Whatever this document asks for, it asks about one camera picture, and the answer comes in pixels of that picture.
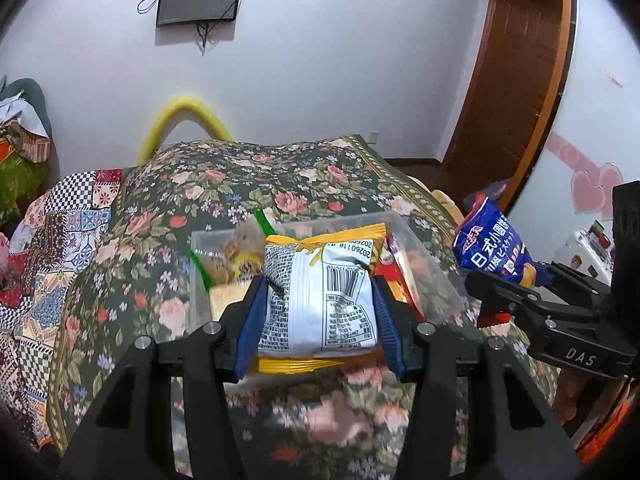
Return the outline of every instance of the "barcode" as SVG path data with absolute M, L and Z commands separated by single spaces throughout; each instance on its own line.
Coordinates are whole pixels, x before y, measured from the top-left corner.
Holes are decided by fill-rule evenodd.
M 353 296 L 353 289 L 358 283 L 358 269 L 349 267 L 326 268 L 326 288 L 342 292 L 345 296 Z

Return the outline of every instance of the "pile of clothes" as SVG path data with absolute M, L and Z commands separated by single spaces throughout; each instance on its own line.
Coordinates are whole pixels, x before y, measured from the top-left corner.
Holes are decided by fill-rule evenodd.
M 31 79 L 0 81 L 0 232 L 8 238 L 44 192 L 51 124 L 44 95 Z

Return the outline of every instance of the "yellow arch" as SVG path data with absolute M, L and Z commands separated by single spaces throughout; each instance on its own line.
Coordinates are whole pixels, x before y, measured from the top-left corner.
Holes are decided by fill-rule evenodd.
M 164 130 L 167 123 L 175 114 L 184 110 L 190 111 L 200 118 L 206 125 L 207 133 L 212 139 L 236 141 L 211 108 L 197 97 L 183 95 L 172 99 L 162 108 L 142 144 L 138 155 L 138 164 L 144 164 L 154 155 L 164 140 Z

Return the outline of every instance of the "metal bolt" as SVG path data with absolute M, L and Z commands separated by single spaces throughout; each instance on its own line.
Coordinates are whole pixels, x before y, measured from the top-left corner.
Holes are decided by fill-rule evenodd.
M 422 335 L 433 335 L 436 331 L 436 327 L 432 323 L 420 323 L 417 330 Z
M 504 339 L 497 335 L 492 335 L 487 338 L 486 343 L 489 345 L 489 348 L 493 348 L 494 350 L 502 350 L 504 348 Z
M 144 350 L 145 348 L 149 348 L 151 345 L 151 338 L 148 335 L 142 335 L 138 339 L 136 339 L 134 345 L 139 350 Z
M 222 330 L 222 325 L 220 325 L 220 323 L 218 323 L 217 321 L 209 321 L 208 323 L 204 324 L 202 329 L 204 330 L 205 334 L 214 335 Z

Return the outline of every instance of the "brown wooden door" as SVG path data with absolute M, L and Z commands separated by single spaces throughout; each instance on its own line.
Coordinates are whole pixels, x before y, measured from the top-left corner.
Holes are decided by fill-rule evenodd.
M 558 52 L 561 0 L 490 0 L 481 51 L 444 160 L 464 194 L 511 178 Z

